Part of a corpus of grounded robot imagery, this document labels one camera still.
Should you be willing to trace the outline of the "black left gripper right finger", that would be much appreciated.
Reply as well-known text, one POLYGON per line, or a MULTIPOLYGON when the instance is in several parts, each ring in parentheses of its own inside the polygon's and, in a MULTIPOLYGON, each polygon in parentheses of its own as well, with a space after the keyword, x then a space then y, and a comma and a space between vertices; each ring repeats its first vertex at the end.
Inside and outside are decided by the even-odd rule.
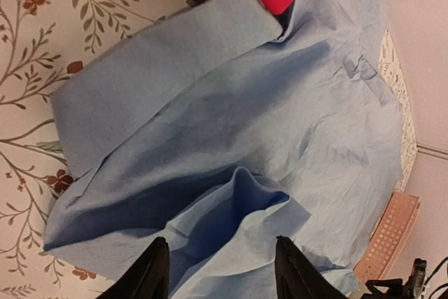
POLYGON ((277 298, 347 298, 321 275, 288 237, 276 238, 274 271, 277 298))

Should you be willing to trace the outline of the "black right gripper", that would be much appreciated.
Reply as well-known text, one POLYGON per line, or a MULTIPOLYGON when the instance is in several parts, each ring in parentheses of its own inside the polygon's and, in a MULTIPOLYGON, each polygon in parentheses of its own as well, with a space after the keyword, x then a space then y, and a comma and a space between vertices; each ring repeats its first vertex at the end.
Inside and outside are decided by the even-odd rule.
POLYGON ((410 276, 407 281, 403 279, 368 280, 366 287, 368 292, 364 298, 377 299, 419 299, 419 298, 447 298, 447 282, 433 289, 429 294, 427 290, 434 276, 447 266, 447 259, 439 262, 435 269, 426 274, 427 261, 416 258, 414 260, 410 276))

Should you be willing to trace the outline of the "light blue shirt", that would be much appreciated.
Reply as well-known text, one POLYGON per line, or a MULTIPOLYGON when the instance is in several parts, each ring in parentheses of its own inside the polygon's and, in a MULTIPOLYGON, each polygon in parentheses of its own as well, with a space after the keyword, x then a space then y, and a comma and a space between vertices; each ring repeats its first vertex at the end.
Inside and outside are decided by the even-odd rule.
POLYGON ((275 298, 287 236, 343 294, 401 177, 385 0, 209 0, 53 93, 72 185, 44 251, 118 280, 157 237, 170 298, 275 298))

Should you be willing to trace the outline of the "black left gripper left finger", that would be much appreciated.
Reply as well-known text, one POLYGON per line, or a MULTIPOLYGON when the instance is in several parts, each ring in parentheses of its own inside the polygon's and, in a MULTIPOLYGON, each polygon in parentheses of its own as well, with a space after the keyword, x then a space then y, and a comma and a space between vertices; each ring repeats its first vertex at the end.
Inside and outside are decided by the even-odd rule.
POLYGON ((167 299, 169 276, 169 245, 165 238, 156 237, 99 299, 167 299))

